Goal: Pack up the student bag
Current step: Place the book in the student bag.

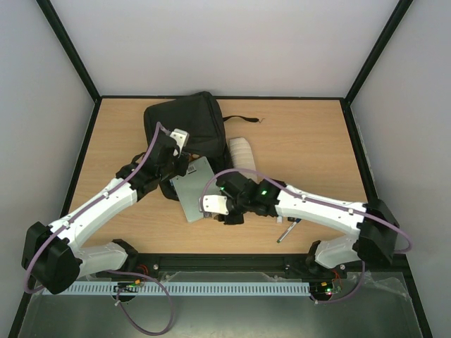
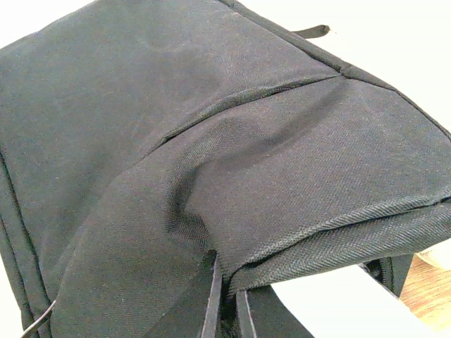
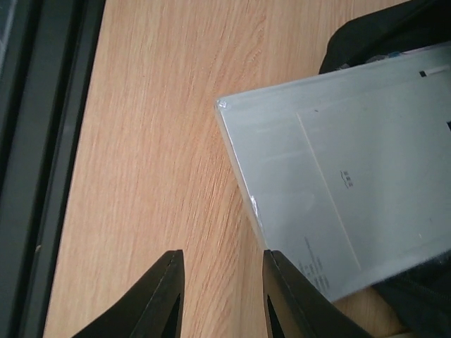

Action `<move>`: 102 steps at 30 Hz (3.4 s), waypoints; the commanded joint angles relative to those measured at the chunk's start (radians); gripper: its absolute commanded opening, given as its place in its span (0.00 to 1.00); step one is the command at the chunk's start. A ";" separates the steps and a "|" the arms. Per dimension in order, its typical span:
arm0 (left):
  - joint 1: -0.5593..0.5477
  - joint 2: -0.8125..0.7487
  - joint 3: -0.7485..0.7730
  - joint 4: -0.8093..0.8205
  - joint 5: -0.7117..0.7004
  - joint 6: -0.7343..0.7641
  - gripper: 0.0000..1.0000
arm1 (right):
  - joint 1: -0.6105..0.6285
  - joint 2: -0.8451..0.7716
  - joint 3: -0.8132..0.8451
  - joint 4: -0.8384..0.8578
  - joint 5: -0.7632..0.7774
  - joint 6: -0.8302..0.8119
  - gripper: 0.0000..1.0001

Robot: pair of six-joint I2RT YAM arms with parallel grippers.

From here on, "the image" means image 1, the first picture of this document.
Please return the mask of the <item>grey notebook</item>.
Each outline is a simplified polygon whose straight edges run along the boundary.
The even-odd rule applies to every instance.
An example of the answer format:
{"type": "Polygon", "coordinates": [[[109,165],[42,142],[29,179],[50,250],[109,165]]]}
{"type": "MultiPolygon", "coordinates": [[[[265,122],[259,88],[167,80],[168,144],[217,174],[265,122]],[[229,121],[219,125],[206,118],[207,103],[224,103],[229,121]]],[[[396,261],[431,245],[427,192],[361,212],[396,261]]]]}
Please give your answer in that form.
{"type": "Polygon", "coordinates": [[[184,176],[171,179],[171,184],[189,223],[201,220],[204,214],[199,209],[199,198],[214,172],[206,157],[190,162],[184,176]]]}

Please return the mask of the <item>black student backpack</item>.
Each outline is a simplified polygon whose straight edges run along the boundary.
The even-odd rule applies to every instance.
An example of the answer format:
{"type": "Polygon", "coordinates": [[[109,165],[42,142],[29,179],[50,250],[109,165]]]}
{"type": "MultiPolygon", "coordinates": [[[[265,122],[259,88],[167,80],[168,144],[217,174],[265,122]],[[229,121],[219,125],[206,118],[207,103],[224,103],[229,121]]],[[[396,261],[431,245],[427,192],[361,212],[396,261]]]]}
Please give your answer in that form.
{"type": "MultiPolygon", "coordinates": [[[[182,151],[206,157],[213,172],[218,173],[233,166],[226,141],[226,120],[212,94],[199,92],[146,108],[144,131],[148,142],[152,141],[157,123],[170,131],[177,128],[188,132],[190,137],[182,151]]],[[[169,156],[169,137],[160,132],[147,163],[160,175],[160,168],[169,156]]],[[[159,186],[164,197],[178,200],[170,180],[160,181],[159,186]]]]}

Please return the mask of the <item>cream fabric pencil case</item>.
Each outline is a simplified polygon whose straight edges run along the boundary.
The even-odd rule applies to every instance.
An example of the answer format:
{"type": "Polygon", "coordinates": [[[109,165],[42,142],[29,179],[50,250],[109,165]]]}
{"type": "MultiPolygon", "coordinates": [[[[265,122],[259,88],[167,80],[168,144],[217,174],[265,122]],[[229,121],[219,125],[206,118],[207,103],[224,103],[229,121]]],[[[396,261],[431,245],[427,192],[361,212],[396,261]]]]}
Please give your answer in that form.
{"type": "Polygon", "coordinates": [[[241,174],[243,174],[246,178],[257,182],[258,178],[254,173],[256,170],[256,164],[249,142],[244,137],[237,137],[229,139],[228,146],[233,167],[236,169],[241,169],[241,174]]]}

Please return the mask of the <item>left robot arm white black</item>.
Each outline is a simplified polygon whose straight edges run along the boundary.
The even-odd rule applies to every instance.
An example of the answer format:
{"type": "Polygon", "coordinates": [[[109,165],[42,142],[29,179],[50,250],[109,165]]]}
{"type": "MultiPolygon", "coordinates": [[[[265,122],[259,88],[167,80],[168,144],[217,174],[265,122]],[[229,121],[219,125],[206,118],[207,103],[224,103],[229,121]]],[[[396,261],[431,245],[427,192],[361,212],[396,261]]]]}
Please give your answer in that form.
{"type": "Polygon", "coordinates": [[[85,248],[84,243],[125,208],[157,189],[160,181],[187,165],[181,155],[189,139],[175,129],[159,134],[140,163],[123,166],[98,194],[72,213],[49,225],[37,222],[26,234],[22,266],[52,294],[65,291],[77,279],[106,270],[132,272],[138,252],[122,239],[85,248]]]}

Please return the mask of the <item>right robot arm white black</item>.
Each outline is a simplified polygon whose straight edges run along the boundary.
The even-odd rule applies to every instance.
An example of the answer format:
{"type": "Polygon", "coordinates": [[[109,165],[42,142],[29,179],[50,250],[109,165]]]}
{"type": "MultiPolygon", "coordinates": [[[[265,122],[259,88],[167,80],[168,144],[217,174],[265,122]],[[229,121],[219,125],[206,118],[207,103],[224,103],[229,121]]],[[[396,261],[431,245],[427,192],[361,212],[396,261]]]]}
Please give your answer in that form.
{"type": "Polygon", "coordinates": [[[220,176],[218,194],[204,195],[204,211],[226,225],[244,222],[245,213],[307,220],[341,232],[332,240],[317,240],[309,250],[307,267],[317,276],[341,264],[363,261],[387,267],[393,261],[395,217],[380,199],[367,203],[339,201],[311,194],[277,180],[255,182],[233,172],[220,176]]]}

